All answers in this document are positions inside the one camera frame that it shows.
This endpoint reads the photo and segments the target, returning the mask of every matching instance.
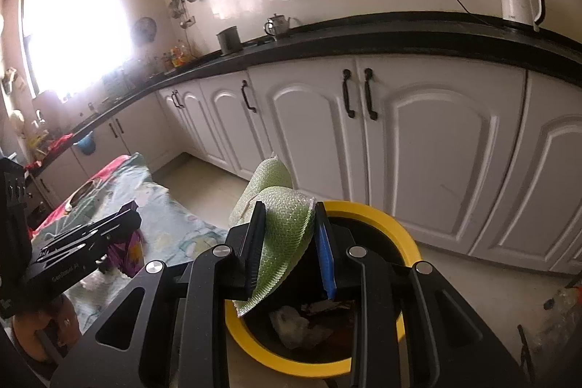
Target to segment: trash can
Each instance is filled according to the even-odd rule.
[[[379,253],[387,261],[412,266],[422,259],[410,234],[384,212],[365,204],[348,201],[325,201],[324,206],[332,224],[349,228],[356,244]],[[261,304],[262,302],[247,315],[239,318],[232,301],[225,301],[226,327],[248,355],[266,367],[293,376],[331,378],[350,372],[351,358],[347,355],[338,360],[312,363],[286,351],[281,343],[279,347],[275,336],[271,335],[270,340],[266,339],[267,331],[257,330],[256,311],[260,310]],[[246,319],[253,311],[255,316],[251,318],[254,319],[247,322]],[[266,326],[271,324],[267,315],[263,319]],[[404,337],[404,320],[401,313],[397,316],[396,331],[398,340],[401,340]]]

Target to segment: metal bolt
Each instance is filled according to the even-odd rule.
[[[212,253],[215,256],[226,256],[231,253],[231,248],[228,245],[218,245],[212,249]]]
[[[145,266],[145,270],[148,273],[158,273],[162,271],[162,268],[164,268],[164,263],[160,262],[159,260],[153,260]]]
[[[351,247],[350,250],[348,250],[348,252],[350,253],[351,256],[354,256],[356,258],[363,258],[366,256],[366,253],[368,253],[368,251],[364,247],[360,247],[359,245]]]
[[[428,262],[418,262],[416,271],[422,275],[430,275],[432,273],[432,265]]]

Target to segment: green mesh cleaning cloth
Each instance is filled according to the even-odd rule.
[[[269,184],[276,181],[273,176],[269,177],[269,170],[273,170],[280,179],[286,180],[285,184],[290,184],[289,172],[278,159],[263,161],[255,172],[255,176],[260,172],[261,179],[255,180],[255,176],[252,177],[231,214],[232,224],[233,219],[240,213],[237,209],[245,209],[236,223],[246,223],[250,221],[256,201],[263,202],[267,209],[265,240],[258,269],[257,287],[248,301],[235,301],[239,317],[253,309],[283,282],[298,264],[313,236],[315,198],[281,185],[270,185],[259,189],[261,187],[259,181]]]

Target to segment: window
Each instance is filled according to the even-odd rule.
[[[75,94],[121,66],[132,44],[118,0],[22,0],[34,94]]]

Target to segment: teapot handle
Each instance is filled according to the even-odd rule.
[[[272,23],[270,23],[270,22],[266,22],[266,23],[265,23],[265,26],[264,26],[264,29],[265,29],[265,33],[266,33],[267,35],[275,35],[275,34],[273,33],[273,31],[272,31],[272,29],[273,29],[273,24],[272,24]]]

